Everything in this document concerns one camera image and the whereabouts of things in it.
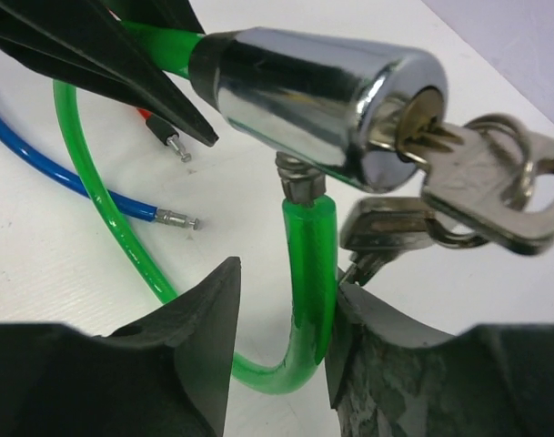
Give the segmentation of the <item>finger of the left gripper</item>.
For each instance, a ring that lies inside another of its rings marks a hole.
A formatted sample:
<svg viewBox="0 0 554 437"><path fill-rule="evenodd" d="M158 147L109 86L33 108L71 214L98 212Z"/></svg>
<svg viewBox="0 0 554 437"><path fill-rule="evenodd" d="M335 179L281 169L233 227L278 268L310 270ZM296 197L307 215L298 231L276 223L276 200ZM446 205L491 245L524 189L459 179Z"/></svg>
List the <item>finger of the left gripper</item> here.
<svg viewBox="0 0 554 437"><path fill-rule="evenodd" d="M206 118L104 1L0 0L0 50L36 73L162 117L211 147Z"/></svg>
<svg viewBox="0 0 554 437"><path fill-rule="evenodd" d="M188 0L105 0L103 4L124 21L205 33Z"/></svg>

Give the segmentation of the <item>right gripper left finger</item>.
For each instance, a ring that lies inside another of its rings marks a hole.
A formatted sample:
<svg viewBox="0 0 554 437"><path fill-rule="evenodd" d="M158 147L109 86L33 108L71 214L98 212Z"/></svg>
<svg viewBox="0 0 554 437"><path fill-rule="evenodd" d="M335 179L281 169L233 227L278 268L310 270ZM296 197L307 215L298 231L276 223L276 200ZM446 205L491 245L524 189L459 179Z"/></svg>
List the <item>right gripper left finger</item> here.
<svg viewBox="0 0 554 437"><path fill-rule="evenodd" d="M111 335L0 323L0 436L220 436L241 291L230 257Z"/></svg>

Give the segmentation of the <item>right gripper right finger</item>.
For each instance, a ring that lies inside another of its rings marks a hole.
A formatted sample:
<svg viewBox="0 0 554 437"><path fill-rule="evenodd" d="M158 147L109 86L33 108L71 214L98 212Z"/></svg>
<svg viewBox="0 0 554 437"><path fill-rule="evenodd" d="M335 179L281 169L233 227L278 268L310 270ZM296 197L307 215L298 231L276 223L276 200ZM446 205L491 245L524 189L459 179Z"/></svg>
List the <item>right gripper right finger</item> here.
<svg viewBox="0 0 554 437"><path fill-rule="evenodd" d="M345 284L326 373L345 436L554 436L554 324L453 336Z"/></svg>

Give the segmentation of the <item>red cable lock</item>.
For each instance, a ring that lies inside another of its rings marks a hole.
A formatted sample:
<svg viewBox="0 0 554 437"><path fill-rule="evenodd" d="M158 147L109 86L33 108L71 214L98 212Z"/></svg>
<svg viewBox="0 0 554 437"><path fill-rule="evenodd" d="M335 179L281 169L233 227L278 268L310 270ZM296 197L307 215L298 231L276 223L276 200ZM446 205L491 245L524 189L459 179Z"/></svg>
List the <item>red cable lock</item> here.
<svg viewBox="0 0 554 437"><path fill-rule="evenodd" d="M181 142L176 129L163 118L143 109L137 112L144 119L146 127L166 147L170 147L183 163L189 162L192 157L185 145Z"/></svg>

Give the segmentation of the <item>green cable lock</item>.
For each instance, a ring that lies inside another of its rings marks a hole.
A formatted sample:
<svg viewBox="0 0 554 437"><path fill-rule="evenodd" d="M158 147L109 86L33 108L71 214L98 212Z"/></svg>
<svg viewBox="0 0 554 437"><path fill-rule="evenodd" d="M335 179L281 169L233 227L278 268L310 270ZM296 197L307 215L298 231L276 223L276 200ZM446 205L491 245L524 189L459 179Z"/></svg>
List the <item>green cable lock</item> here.
<svg viewBox="0 0 554 437"><path fill-rule="evenodd" d="M443 66L409 46L255 27L202 35L124 22L156 65L189 80L234 129L370 193L404 185L415 166L395 150L398 122L423 91L448 99ZM287 352L273 367L241 355L233 376L266 394L302 387L323 361L337 299L337 212L318 195L282 204L292 285Z"/></svg>

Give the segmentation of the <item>green lock keys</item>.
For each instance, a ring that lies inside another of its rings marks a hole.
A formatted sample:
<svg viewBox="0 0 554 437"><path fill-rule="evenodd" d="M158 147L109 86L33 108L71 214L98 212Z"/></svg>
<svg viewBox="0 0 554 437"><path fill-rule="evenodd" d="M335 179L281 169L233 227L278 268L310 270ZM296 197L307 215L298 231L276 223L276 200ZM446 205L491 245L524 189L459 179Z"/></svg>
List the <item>green lock keys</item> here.
<svg viewBox="0 0 554 437"><path fill-rule="evenodd" d="M354 204L339 237L352 253L340 282L365 285L400 255L434 243L493 242L527 256L554 245L554 199L540 211L525 209L537 178L554 175L554 137L489 114L410 139L402 151L426 174L421 191Z"/></svg>

